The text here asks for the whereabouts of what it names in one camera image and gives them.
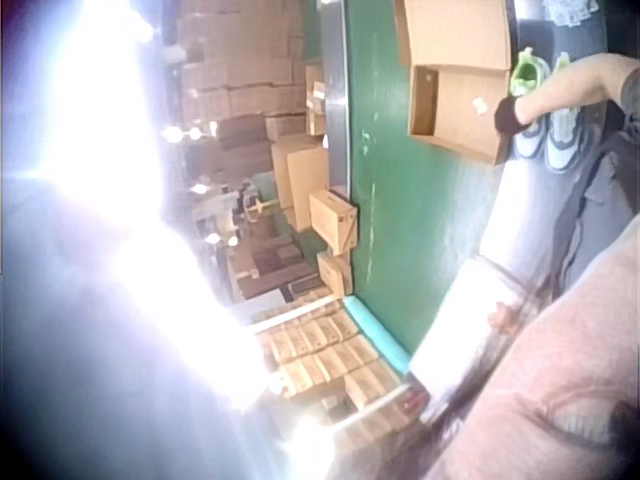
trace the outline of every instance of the warehouse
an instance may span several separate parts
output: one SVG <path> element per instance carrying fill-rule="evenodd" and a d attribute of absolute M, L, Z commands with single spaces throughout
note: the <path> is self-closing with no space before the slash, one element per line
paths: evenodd
<path fill-rule="evenodd" d="M 637 453 L 628 384 L 577 413 L 535 390 L 598 352 L 619 353 L 607 381 L 631 377 L 637 309 L 575 340 L 541 325 L 635 224 L 636 7 L 32 3 L 2 25 L 3 443 L 22 477 L 606 470 L 518 423 L 527 402 L 581 441 L 600 441 L 597 412 L 628 420 L 611 443 Z M 594 74 L 598 101 L 521 120 L 590 62 L 624 73 L 616 91 Z M 574 303 L 587 318 L 597 298 Z M 536 352 L 555 365 L 510 366 Z"/>

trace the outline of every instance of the person's arm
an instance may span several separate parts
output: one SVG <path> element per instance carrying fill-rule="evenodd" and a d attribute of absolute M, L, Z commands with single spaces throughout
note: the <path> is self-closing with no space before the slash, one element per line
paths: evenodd
<path fill-rule="evenodd" d="M 522 125 L 567 107 L 613 100 L 621 105 L 622 87 L 640 67 L 636 59 L 602 53 L 586 57 L 551 75 L 540 87 L 515 101 L 515 115 Z"/>

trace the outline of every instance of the box lid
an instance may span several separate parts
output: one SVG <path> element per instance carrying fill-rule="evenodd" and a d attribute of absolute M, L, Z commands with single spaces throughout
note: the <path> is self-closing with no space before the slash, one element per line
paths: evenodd
<path fill-rule="evenodd" d="M 509 70 L 507 0 L 404 0 L 411 63 Z"/>

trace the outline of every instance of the sneaker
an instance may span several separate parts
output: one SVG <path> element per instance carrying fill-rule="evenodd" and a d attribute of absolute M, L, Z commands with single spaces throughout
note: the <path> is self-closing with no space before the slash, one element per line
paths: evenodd
<path fill-rule="evenodd" d="M 511 75 L 509 92 L 514 97 L 526 95 L 538 88 L 549 76 L 549 65 L 542 58 L 531 54 L 531 47 L 518 54 L 518 64 Z M 524 132 L 514 137 L 518 155 L 522 158 L 535 157 L 542 140 L 547 134 L 547 119 L 543 116 L 531 124 Z"/>
<path fill-rule="evenodd" d="M 569 65 L 569 55 L 562 52 L 553 70 L 557 72 Z M 547 135 L 546 162 L 554 172 L 565 172 L 578 157 L 582 125 L 580 107 L 562 108 L 550 115 L 549 135 Z"/>

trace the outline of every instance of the open cardboard box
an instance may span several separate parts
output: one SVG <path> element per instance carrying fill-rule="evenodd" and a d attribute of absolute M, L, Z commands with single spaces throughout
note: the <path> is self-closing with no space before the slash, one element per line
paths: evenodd
<path fill-rule="evenodd" d="M 511 70 L 506 1 L 395 0 L 400 57 L 411 59 L 409 135 L 490 165 L 504 159 L 493 115 Z"/>

